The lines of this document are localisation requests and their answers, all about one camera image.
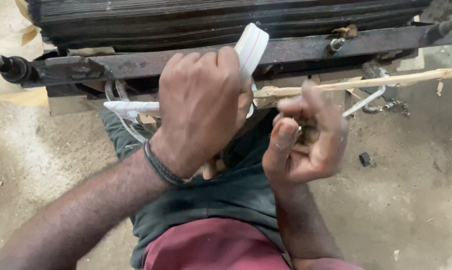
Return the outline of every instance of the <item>hairy arm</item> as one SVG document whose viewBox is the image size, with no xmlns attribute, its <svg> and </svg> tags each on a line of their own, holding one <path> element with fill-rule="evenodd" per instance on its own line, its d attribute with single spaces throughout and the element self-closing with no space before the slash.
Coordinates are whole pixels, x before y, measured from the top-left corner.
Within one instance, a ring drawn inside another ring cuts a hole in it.
<svg viewBox="0 0 452 270">
<path fill-rule="evenodd" d="M 279 231 L 297 269 L 309 260 L 342 255 L 329 233 L 307 183 L 274 190 Z"/>
<path fill-rule="evenodd" d="M 176 54 L 161 74 L 159 89 L 162 126 L 151 139 L 151 151 L 170 172 L 188 179 L 244 123 L 250 84 L 241 88 L 237 54 L 223 47 L 203 56 Z M 116 224 L 170 188 L 140 150 L 14 232 L 0 252 L 0 270 L 73 269 Z"/>
<path fill-rule="evenodd" d="M 263 168 L 276 198 L 276 214 L 284 245 L 298 270 L 317 259 L 339 259 L 341 252 L 329 233 L 309 191 L 308 182 L 335 175 L 347 141 L 347 122 L 335 106 L 309 85 L 302 98 L 280 102 Z M 318 140 L 294 147 L 295 119 L 317 123 Z"/>
<path fill-rule="evenodd" d="M 0 253 L 0 269 L 73 269 L 116 224 L 169 188 L 137 151 L 15 231 Z"/>
</svg>

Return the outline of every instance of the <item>dark green pants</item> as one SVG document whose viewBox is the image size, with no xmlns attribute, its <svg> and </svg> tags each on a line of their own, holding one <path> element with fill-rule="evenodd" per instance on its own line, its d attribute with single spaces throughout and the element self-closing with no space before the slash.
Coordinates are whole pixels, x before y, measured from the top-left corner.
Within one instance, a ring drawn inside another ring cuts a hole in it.
<svg viewBox="0 0 452 270">
<path fill-rule="evenodd" d="M 132 267 L 144 267 L 142 258 L 146 246 L 169 228 L 208 218 L 235 219 L 251 224 L 284 250 L 274 195 L 261 164 L 276 114 L 276 111 L 270 112 L 252 130 L 228 145 L 224 162 L 231 169 L 211 180 L 195 177 L 188 186 L 165 193 L 131 216 L 133 235 L 139 238 L 131 256 Z M 114 113 L 105 110 L 100 117 L 118 158 L 138 149 L 125 148 L 139 142 L 127 132 Z M 139 126 L 137 129 L 146 138 L 152 136 L 151 132 Z"/>
</svg>

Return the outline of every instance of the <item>black wristband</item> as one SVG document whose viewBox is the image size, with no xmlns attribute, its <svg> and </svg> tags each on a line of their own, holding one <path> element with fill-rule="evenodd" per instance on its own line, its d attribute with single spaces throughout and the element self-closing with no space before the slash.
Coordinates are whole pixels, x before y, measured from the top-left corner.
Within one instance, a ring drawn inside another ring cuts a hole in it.
<svg viewBox="0 0 452 270">
<path fill-rule="evenodd" d="M 151 151 L 151 145 L 149 143 L 149 139 L 146 139 L 146 142 L 143 145 L 142 150 L 144 151 L 144 157 L 149 161 L 149 164 L 154 168 L 157 175 L 161 177 L 165 182 L 168 182 L 171 185 L 184 185 L 190 182 L 190 179 L 182 179 L 181 177 L 173 174 L 169 169 L 167 169 L 163 163 L 161 163 L 157 157 Z"/>
</svg>

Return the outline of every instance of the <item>maroon shirt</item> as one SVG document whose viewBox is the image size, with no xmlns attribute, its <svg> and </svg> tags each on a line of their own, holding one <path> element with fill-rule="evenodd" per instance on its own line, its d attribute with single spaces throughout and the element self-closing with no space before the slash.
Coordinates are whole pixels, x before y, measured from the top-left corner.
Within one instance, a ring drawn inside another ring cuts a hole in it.
<svg viewBox="0 0 452 270">
<path fill-rule="evenodd" d="M 276 246 L 252 225 L 209 218 L 167 230 L 144 254 L 145 270 L 289 270 Z M 336 259 L 316 260 L 311 270 L 360 269 Z"/>
</svg>

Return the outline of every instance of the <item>left hand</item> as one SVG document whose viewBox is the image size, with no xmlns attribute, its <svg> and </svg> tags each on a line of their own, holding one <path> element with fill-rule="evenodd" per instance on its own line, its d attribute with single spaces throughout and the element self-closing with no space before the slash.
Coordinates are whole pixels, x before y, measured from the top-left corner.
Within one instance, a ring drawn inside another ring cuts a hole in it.
<svg viewBox="0 0 452 270">
<path fill-rule="evenodd" d="M 202 57 L 178 53 L 161 74 L 159 101 L 162 126 L 151 150 L 172 173 L 189 178 L 246 121 L 251 83 L 241 85 L 239 58 L 231 47 Z"/>
<path fill-rule="evenodd" d="M 339 171 L 347 143 L 348 122 L 336 106 L 325 100 L 320 91 L 305 83 L 302 97 L 279 102 L 281 111 L 275 119 L 268 150 L 262 164 L 273 189 L 294 187 Z M 317 123 L 319 139 L 308 151 L 294 146 L 299 125 L 295 119 Z"/>
</svg>

